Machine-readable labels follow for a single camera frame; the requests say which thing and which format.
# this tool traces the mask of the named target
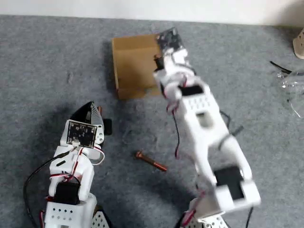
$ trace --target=plastic bag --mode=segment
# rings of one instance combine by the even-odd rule
[[[300,117],[304,117],[304,70],[293,71],[290,74],[278,73],[281,79],[280,87],[288,95],[288,102],[293,111]]]

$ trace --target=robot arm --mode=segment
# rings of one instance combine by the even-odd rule
[[[104,122],[97,107],[89,102],[67,120],[54,157],[69,151],[50,164],[49,201],[45,228],[90,228],[110,225],[96,197],[90,193],[94,168],[105,158]]]
[[[259,204],[251,168],[222,119],[209,86],[196,76],[186,60],[188,53],[177,30],[164,31],[157,36],[157,42],[162,56],[154,59],[157,64],[154,78],[168,100],[167,111],[175,114],[187,130],[198,175],[212,188],[210,194],[191,202],[192,216],[196,221],[206,222],[214,215]],[[233,166],[213,171],[208,161],[209,148],[222,151]]]

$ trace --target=cardboard box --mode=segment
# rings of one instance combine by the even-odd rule
[[[156,35],[112,39],[116,90],[119,99],[159,95],[153,77],[156,69],[154,55],[160,50]]]

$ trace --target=copper bolt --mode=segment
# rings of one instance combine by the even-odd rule
[[[157,169],[159,169],[163,172],[167,171],[166,166],[161,165],[161,164],[157,163],[156,161],[154,161],[153,159],[149,158],[148,156],[144,155],[142,151],[138,151],[136,153],[135,157],[145,161],[146,163],[149,163],[150,165],[156,167]]]
[[[102,114],[102,112],[103,112],[102,107],[101,107],[101,106],[98,106],[98,107],[97,107],[97,109],[98,109],[98,111],[99,111],[99,113],[100,113],[100,115],[101,115],[101,114]]]

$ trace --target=cable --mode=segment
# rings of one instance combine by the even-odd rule
[[[77,165],[78,165],[78,158],[79,156],[82,154],[82,150],[84,149],[84,147],[82,147],[77,155],[77,159],[76,159],[76,162],[75,162],[75,166],[74,168],[72,169],[72,174],[69,178],[67,178],[67,181],[70,181],[73,177],[74,177],[74,174],[75,174],[75,171],[76,171],[76,168],[77,168]]]
[[[226,118],[227,118],[227,123],[226,123],[226,126],[227,128],[229,129],[229,126],[230,126],[230,122],[231,122],[231,117],[230,115],[226,114],[224,111],[220,110],[219,113],[221,113],[222,115],[224,115]]]
[[[272,65],[274,65],[275,67],[280,68],[280,69],[282,70],[283,73],[290,74],[290,73],[292,72],[291,70],[288,70],[288,69],[286,69],[286,68],[284,68],[284,67],[281,67],[280,65],[274,63],[273,61],[270,61],[270,63],[271,63]]]
[[[28,201],[28,193],[27,193],[27,187],[28,187],[28,184],[29,182],[31,181],[31,179],[45,166],[47,166],[48,164],[50,164],[52,161],[58,159],[58,158],[63,158],[65,156],[67,156],[71,151],[73,151],[73,149],[65,152],[65,153],[61,153],[59,155],[57,155],[56,157],[53,157],[51,159],[49,159],[48,161],[46,161],[45,163],[43,163],[42,165],[40,165],[27,179],[26,181],[24,182],[24,185],[23,185],[23,200],[24,200],[24,204],[25,204],[25,207],[26,207],[26,210],[27,210],[27,214],[28,214],[28,217],[33,225],[33,227],[35,228],[38,228],[37,226],[37,223],[35,222],[35,219],[31,213],[31,210],[30,210],[30,207],[29,207],[29,201]]]
[[[94,149],[99,151],[102,154],[103,158],[98,163],[92,163],[92,165],[100,165],[101,163],[103,163],[103,161],[105,159],[105,153],[101,149],[99,149],[97,146],[94,146]]]
[[[44,228],[43,214],[45,214],[45,211],[41,210],[41,211],[39,212],[40,228]]]
[[[59,174],[52,174],[52,175],[50,175],[50,178],[53,178],[53,177],[67,177],[67,176],[74,178],[78,182],[78,184],[80,184],[79,179],[76,176],[74,176],[74,175],[72,175],[72,174],[70,174],[68,172],[66,172],[66,173],[59,173]]]
[[[231,228],[231,226],[226,222],[226,220],[224,220],[224,222],[226,223],[226,225],[227,225],[228,228]]]
[[[234,132],[232,132],[231,134],[233,136],[236,136],[237,134],[239,134],[242,130],[244,130],[244,126],[240,125]]]
[[[250,222],[250,219],[251,219],[252,212],[253,212],[253,207],[251,207],[250,210],[249,210],[245,228],[248,228],[248,226],[249,226],[249,222]]]
[[[175,156],[175,158],[178,158],[178,152],[179,152],[179,146],[180,146],[180,132],[179,132],[179,128],[177,126],[174,110],[172,111],[172,116],[173,116],[173,120],[174,120],[174,124],[175,124],[175,128],[176,128],[176,133],[177,133],[177,144],[176,144],[176,147],[175,147],[174,156]]]
[[[200,195],[197,197],[196,201],[194,202],[194,204],[193,204],[193,206],[192,206],[193,210],[187,211],[187,212],[185,213],[184,218],[183,218],[182,221],[181,221],[181,225],[182,225],[183,227],[185,227],[185,226],[187,226],[187,225],[189,224],[189,222],[190,222],[191,219],[193,218],[194,214],[196,213],[196,209],[195,209],[195,208],[198,206],[200,200],[201,200],[203,197],[205,197],[205,194],[206,194],[205,191],[202,191],[202,192],[200,193]]]

